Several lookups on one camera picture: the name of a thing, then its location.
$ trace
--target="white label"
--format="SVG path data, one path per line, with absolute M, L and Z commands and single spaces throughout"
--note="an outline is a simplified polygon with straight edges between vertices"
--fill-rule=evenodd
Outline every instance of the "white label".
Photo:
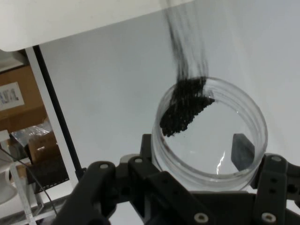
M 18 82 L 0 86 L 0 111 L 24 104 Z

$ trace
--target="black vertical pole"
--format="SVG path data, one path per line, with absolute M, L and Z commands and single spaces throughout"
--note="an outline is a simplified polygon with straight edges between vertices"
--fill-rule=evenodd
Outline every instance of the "black vertical pole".
M 38 65 L 39 65 L 40 70 L 42 72 L 42 75 L 43 75 L 43 78 L 44 78 L 47 90 L 48 90 L 49 95 L 50 95 L 50 99 L 52 101 L 54 110 L 56 112 L 58 121 L 60 123 L 60 127 L 61 127 L 61 130 L 62 130 L 62 133 L 63 133 L 64 138 L 66 140 L 67 147 L 68 147 L 70 156 L 72 158 L 72 161 L 73 161 L 73 164 L 74 164 L 74 167 L 75 167 L 76 176 L 77 176 L 78 180 L 80 180 L 80 178 L 84 174 L 85 168 L 83 168 L 83 169 L 81 168 L 81 165 L 80 165 L 80 162 L 79 162 L 76 150 L 75 150 L 75 146 L 73 144 L 73 141 L 72 141 L 72 138 L 71 138 L 71 135 L 70 135 L 70 132 L 69 132 L 69 129 L 68 129 L 65 117 L 64 117 L 64 115 L 62 113 L 62 110 L 61 110 L 61 107 L 60 107 L 60 103 L 59 103 L 59 101 L 57 99 L 57 96 L 56 96 L 56 93 L 55 93 L 55 90 L 54 90 L 51 78 L 49 76 L 49 72 L 48 72 L 48 69 L 47 69 L 44 57 L 43 57 L 42 52 L 41 52 L 41 49 L 40 49 L 40 47 L 38 45 L 36 45 L 36 46 L 33 47 L 33 51 L 34 51 L 34 53 L 36 55 Z

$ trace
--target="black cable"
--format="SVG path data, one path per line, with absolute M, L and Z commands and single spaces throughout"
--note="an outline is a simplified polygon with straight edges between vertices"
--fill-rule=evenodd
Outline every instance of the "black cable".
M 46 190 L 43 188 L 43 186 L 41 185 L 41 183 L 38 181 L 38 179 L 36 178 L 36 176 L 33 174 L 33 172 L 31 171 L 31 169 L 29 168 L 29 166 L 27 166 L 25 163 L 21 162 L 20 160 L 16 159 L 15 157 L 13 157 L 11 154 L 9 154 L 7 151 L 5 151 L 4 149 L 0 148 L 1 151 L 3 151 L 5 154 L 7 154 L 8 156 L 10 156 L 12 159 L 18 161 L 19 163 L 21 163 L 23 166 L 25 166 L 28 171 L 30 172 L 31 176 L 33 177 L 33 179 L 36 181 L 36 183 L 39 185 L 39 187 L 45 192 L 46 196 L 48 197 L 50 204 L 55 212 L 55 214 L 57 215 L 57 211 L 55 209 L 55 206 L 50 198 L 50 196 L 48 195 L 48 193 L 46 192 Z

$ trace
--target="white panel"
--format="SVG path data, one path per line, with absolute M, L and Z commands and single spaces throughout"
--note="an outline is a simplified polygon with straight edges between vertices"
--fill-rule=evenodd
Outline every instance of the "white panel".
M 160 9 L 160 0 L 0 0 L 0 49 L 16 51 Z

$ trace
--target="cardboard box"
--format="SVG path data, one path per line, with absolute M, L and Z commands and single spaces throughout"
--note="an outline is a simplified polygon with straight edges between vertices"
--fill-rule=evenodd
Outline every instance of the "cardboard box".
M 30 66 L 0 74 L 0 131 L 40 124 L 47 113 Z
M 28 147 L 34 164 L 60 155 L 54 132 L 43 136 L 35 136 L 29 140 Z

